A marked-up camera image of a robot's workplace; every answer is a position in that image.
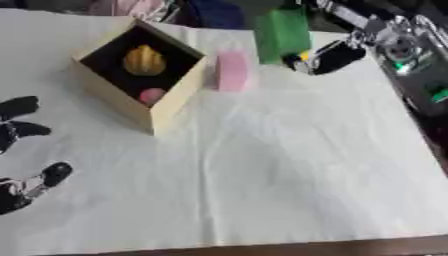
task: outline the yellow pastry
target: yellow pastry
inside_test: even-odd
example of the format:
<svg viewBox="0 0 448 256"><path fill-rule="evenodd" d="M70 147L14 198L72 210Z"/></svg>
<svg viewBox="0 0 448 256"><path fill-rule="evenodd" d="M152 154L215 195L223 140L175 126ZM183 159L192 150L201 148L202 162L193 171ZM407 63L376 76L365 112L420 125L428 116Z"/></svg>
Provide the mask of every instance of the yellow pastry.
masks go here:
<svg viewBox="0 0 448 256"><path fill-rule="evenodd" d="M166 62L159 52L148 45L140 45L126 55L123 66L136 76L156 76L165 70Z"/></svg>

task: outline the green cube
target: green cube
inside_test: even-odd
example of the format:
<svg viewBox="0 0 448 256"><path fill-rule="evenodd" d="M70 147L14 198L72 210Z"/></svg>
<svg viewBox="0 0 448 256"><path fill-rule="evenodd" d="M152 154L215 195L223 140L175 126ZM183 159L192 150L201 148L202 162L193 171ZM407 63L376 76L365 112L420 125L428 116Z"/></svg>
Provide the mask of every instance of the green cube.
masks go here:
<svg viewBox="0 0 448 256"><path fill-rule="evenodd" d="M261 64L279 64L286 54L310 50L305 10L273 10L257 17L255 40Z"/></svg>

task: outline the white paper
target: white paper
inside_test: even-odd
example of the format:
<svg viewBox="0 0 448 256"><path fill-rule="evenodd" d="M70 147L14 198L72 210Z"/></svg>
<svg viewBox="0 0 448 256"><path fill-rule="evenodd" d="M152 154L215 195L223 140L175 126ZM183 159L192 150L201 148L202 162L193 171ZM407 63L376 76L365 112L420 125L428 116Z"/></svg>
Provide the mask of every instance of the white paper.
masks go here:
<svg viewBox="0 0 448 256"><path fill-rule="evenodd" d="M81 90L70 56L126 18L0 11L1 98L53 134L0 156L0 176L56 161L74 174L0 216L2 255L333 241L448 232L448 183L373 59L310 77L256 65L248 31L157 25L210 55L209 80L153 138ZM314 33L314 44L340 37ZM244 49L251 87L210 89L219 51Z"/></svg>

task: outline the pink macaron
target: pink macaron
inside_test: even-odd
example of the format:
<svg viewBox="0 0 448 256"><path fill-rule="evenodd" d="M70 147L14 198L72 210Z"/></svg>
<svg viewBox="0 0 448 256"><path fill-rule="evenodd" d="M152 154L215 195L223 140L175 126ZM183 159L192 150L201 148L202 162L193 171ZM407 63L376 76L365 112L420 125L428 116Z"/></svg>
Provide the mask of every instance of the pink macaron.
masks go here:
<svg viewBox="0 0 448 256"><path fill-rule="evenodd" d="M157 103L164 95L166 91L160 88L150 88L140 93L139 100L148 107L152 107Z"/></svg>

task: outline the wooden box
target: wooden box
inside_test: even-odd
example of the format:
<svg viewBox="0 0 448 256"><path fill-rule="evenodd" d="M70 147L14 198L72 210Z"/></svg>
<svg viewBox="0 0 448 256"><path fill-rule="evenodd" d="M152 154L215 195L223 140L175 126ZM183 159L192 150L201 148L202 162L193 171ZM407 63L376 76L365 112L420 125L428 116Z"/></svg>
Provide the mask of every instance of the wooden box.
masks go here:
<svg viewBox="0 0 448 256"><path fill-rule="evenodd" d="M123 68L122 61L129 50L142 44L165 57L167 67L162 74L134 76ZM130 20L73 59L89 92L156 135L202 86L206 67L202 53L139 20ZM142 90L152 87L163 88L167 93L147 107L137 99Z"/></svg>

